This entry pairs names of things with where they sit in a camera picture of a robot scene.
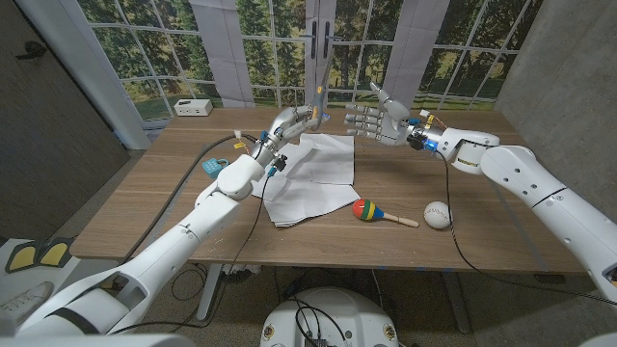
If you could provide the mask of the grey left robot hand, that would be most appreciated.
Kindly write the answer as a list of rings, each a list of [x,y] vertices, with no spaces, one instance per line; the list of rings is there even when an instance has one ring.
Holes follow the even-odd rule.
[[[288,142],[306,131],[317,131],[330,118],[321,106],[288,107],[275,117],[265,139],[257,141],[250,156],[265,167]]]

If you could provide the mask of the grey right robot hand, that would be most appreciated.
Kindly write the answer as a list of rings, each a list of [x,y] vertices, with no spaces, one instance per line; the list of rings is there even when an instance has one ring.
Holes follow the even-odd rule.
[[[427,137],[418,125],[409,124],[410,111],[401,102],[392,99],[377,84],[369,84],[383,109],[348,103],[344,123],[349,126],[348,135],[374,139],[387,146],[408,145],[416,150],[425,149]]]

